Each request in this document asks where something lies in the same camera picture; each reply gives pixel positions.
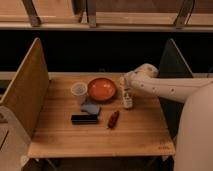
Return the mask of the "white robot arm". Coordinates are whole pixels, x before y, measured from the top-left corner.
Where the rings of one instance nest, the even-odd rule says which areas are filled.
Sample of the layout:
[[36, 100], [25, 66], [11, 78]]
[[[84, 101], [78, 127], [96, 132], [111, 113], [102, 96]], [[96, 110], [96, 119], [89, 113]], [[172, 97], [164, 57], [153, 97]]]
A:
[[213, 171], [213, 78], [156, 78], [157, 68], [143, 64], [125, 74], [140, 91], [184, 104], [173, 171]]

